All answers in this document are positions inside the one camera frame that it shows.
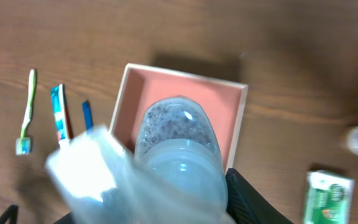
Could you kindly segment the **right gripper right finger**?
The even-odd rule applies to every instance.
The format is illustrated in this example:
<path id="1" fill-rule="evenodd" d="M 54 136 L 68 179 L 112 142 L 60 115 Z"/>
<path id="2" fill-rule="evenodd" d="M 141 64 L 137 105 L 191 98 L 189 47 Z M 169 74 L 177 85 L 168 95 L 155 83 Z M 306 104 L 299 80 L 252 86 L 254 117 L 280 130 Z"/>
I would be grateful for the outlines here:
<path id="1" fill-rule="evenodd" d="M 226 172 L 228 189 L 227 213 L 238 224 L 292 224 L 276 210 L 241 174 L 229 168 Z"/>

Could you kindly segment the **clear pump bottle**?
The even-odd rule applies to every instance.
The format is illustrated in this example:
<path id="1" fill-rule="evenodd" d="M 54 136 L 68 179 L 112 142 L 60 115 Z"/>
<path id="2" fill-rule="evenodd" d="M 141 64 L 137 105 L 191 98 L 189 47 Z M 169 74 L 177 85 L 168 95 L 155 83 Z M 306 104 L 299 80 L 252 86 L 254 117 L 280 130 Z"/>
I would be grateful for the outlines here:
<path id="1" fill-rule="evenodd" d="M 221 160 L 168 133 L 129 151 L 104 126 L 49 155 L 46 170 L 75 223 L 230 223 Z"/>

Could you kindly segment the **green soap box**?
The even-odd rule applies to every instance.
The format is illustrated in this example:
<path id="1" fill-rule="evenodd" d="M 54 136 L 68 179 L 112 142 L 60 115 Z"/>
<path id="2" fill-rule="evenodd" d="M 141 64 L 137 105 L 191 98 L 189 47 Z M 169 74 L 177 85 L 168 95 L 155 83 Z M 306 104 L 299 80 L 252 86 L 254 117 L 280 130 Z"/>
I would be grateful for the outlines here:
<path id="1" fill-rule="evenodd" d="M 348 224 L 354 180 L 325 170 L 308 173 L 304 224 Z"/>

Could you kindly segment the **green white toothbrush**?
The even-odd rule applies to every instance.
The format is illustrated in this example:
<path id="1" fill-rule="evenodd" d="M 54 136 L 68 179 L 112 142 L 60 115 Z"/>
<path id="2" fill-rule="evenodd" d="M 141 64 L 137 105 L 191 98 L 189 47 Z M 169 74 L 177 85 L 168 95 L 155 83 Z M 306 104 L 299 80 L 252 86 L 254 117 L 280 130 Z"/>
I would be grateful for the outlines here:
<path id="1" fill-rule="evenodd" d="M 24 119 L 21 127 L 20 138 L 16 140 L 16 155 L 23 156 L 28 155 L 32 149 L 32 140 L 27 136 L 27 129 L 30 122 L 32 121 L 32 112 L 34 104 L 34 96 L 36 91 L 37 83 L 37 73 L 36 69 L 32 69 L 29 72 L 29 82 L 28 82 L 28 94 L 27 94 L 27 104 L 25 107 Z"/>

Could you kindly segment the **blue disposable razor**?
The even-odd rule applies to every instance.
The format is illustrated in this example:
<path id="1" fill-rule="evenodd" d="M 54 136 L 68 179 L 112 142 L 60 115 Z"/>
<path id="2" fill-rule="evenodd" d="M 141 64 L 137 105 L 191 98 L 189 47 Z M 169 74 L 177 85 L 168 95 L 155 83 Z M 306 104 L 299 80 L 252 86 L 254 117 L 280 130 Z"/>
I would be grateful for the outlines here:
<path id="1" fill-rule="evenodd" d="M 93 118 L 91 114 L 91 107 L 89 101 L 82 103 L 83 116 L 85 120 L 85 128 L 87 131 L 93 128 Z"/>

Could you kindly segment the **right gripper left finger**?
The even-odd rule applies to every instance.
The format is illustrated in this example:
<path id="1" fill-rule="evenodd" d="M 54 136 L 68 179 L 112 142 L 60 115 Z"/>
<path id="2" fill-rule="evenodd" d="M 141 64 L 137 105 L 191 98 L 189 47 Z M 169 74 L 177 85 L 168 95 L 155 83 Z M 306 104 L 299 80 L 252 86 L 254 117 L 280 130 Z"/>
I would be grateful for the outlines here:
<path id="1" fill-rule="evenodd" d="M 10 205 L 7 210 L 0 216 L 0 224 L 17 224 L 19 207 Z"/>

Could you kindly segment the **small toothpaste tube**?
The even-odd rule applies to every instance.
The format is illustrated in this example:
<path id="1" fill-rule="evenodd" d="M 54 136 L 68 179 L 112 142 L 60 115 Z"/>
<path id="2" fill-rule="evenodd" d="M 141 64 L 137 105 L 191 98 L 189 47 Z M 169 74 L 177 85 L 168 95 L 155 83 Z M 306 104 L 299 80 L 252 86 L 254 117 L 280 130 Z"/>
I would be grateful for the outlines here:
<path id="1" fill-rule="evenodd" d="M 67 110 L 65 97 L 65 86 L 63 83 L 53 87 L 50 90 L 52 101 L 53 116 L 57 128 L 57 138 L 60 149 L 65 149 L 70 145 L 72 131 L 70 117 Z"/>

